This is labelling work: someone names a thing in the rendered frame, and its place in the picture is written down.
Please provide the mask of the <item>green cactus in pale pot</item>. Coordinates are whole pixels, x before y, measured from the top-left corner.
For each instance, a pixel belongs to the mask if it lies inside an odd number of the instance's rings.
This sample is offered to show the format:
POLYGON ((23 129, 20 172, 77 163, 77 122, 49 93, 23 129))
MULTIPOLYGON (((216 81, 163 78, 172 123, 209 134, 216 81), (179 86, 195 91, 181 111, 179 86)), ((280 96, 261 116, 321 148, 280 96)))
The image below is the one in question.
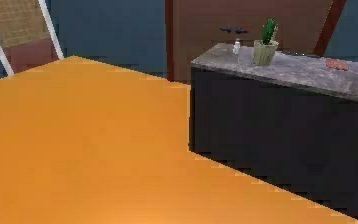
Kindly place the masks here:
POLYGON ((253 62, 257 66, 268 66, 278 48, 275 40, 278 26, 274 18, 268 18, 263 26, 262 39, 254 41, 253 62))

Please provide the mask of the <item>white framed doorway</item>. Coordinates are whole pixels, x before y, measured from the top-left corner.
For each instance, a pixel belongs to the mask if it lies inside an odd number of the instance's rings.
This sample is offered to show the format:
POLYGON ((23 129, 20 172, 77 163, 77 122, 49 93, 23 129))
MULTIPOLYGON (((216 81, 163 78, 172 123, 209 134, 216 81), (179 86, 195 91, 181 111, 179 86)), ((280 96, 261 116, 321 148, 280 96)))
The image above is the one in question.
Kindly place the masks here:
POLYGON ((0 78, 64 57, 51 0, 0 0, 0 78))

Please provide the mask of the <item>pink flat food item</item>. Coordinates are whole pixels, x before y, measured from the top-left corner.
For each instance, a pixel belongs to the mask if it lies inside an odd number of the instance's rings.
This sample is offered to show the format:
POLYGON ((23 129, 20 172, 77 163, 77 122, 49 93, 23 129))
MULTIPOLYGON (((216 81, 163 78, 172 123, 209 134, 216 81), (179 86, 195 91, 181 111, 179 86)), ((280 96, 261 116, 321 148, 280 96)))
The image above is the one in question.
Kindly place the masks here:
POLYGON ((328 68, 343 70, 343 71, 349 70, 349 66, 347 62, 343 60, 327 58, 325 63, 328 68))

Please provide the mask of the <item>brown wooden room door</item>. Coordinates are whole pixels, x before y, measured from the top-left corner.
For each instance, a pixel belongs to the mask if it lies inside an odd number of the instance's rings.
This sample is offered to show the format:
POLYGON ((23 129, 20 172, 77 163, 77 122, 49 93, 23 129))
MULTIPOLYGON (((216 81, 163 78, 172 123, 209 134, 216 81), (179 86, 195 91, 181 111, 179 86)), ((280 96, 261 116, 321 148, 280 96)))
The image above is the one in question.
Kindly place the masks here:
POLYGON ((190 62, 215 44, 232 43, 225 27, 241 28, 244 45, 262 35, 270 17, 286 51, 323 55, 347 0, 165 0, 168 79, 187 83, 190 62))

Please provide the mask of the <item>black cabinet with marble top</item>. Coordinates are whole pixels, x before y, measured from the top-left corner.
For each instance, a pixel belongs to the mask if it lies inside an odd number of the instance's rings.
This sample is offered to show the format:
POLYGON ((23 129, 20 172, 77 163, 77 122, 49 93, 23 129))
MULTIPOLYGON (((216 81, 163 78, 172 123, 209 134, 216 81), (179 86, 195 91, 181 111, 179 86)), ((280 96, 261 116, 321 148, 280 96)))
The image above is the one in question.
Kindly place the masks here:
POLYGON ((218 43, 191 63, 191 151, 358 219, 358 62, 218 43))

